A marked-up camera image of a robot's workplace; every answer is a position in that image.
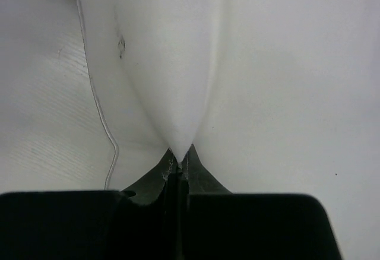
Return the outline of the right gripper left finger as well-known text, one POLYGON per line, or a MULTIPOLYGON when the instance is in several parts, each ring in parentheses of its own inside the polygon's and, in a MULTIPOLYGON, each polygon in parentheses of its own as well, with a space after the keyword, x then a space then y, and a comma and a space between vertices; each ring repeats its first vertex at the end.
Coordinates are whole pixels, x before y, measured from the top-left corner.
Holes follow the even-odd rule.
POLYGON ((2 259, 175 259, 178 163, 167 151, 121 191, 1 195, 2 259))

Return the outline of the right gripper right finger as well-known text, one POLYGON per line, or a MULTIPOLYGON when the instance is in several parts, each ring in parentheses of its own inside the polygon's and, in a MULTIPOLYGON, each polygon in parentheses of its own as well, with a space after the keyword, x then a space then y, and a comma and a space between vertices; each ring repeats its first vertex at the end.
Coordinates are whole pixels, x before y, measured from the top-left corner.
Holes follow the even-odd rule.
POLYGON ((185 259, 340 259, 328 215, 305 194, 227 190, 191 147, 183 164, 185 259))

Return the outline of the white pillow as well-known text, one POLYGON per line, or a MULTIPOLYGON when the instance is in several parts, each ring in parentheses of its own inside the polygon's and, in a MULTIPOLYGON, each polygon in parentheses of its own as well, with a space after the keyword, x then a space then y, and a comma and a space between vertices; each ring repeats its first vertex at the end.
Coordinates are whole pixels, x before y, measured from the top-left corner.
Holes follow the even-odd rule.
POLYGON ((195 144, 236 191, 379 192, 379 0, 78 0, 107 185, 195 144))

